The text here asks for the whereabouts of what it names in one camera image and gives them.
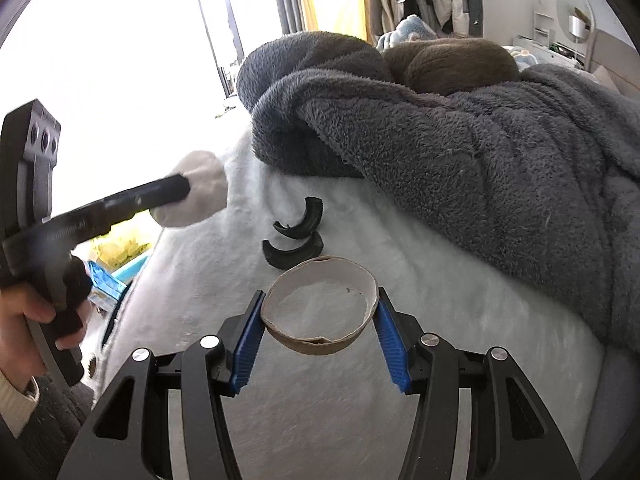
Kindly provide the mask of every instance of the hand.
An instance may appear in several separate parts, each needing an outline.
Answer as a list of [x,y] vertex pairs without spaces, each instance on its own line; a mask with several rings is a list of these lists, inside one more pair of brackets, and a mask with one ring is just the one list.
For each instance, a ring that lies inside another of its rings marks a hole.
[[[86,334],[91,304],[84,300],[78,308],[82,328],[56,341],[59,350],[78,346]],[[12,386],[24,393],[32,377],[47,369],[27,327],[25,317],[50,323],[56,316],[53,305],[28,283],[18,283],[0,291],[0,370]]]

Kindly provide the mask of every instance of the gray blanket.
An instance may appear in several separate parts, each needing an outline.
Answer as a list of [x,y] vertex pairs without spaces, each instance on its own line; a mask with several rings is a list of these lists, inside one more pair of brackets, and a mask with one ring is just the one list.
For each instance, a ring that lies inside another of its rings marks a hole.
[[640,105],[551,65],[448,97],[390,80],[354,38],[263,45],[238,76],[255,154],[290,174],[372,181],[639,352]]

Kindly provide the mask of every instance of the beige ring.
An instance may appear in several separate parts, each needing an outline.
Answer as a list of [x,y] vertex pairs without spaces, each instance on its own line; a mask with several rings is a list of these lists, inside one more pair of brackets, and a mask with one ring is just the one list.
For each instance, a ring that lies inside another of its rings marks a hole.
[[[295,337],[283,332],[271,321],[280,302],[294,290],[314,283],[341,283],[359,291],[367,309],[357,329],[340,339],[324,336]],[[281,274],[267,291],[260,308],[260,317],[269,333],[287,348],[307,355],[329,355],[347,348],[362,333],[378,306],[378,282],[364,267],[339,256],[318,256]]]

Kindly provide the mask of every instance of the white bed sheet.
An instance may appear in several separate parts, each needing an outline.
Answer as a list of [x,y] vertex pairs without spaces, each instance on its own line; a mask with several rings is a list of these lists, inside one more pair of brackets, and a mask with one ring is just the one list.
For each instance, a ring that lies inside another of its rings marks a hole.
[[[323,254],[369,269],[397,310],[457,348],[507,348],[579,459],[603,356],[581,319],[454,247],[368,182],[276,172],[254,157],[245,111],[230,114],[227,141],[242,135],[222,157],[228,207],[199,224],[162,232],[101,356],[98,392],[134,349],[183,350],[243,312],[254,291],[267,290],[280,273],[264,260],[261,240],[295,246],[271,224],[296,222],[305,196],[313,195],[324,201]],[[335,335],[345,324],[357,326],[362,311],[354,295],[315,287],[328,294],[298,295],[306,305],[287,311],[279,320],[284,329],[308,335],[312,324],[312,332]],[[398,476],[417,397],[392,384],[369,326],[347,349],[324,357],[296,354],[265,333],[248,386],[223,403],[245,480],[388,480]],[[466,474],[469,417],[463,392],[455,480]],[[186,478],[177,470],[176,480]]]

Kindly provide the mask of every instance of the black crescent-shaped piece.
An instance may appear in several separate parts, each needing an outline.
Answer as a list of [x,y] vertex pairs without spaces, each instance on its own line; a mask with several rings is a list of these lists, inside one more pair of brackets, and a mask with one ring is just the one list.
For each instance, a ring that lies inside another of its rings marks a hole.
[[271,267],[289,270],[302,262],[320,256],[324,249],[324,242],[318,231],[313,231],[309,240],[303,245],[290,251],[281,251],[272,246],[268,240],[262,241],[262,252]]
[[322,219],[322,200],[315,196],[308,196],[305,198],[305,204],[305,216],[297,225],[284,227],[276,220],[273,223],[276,231],[294,240],[303,240],[311,236]]

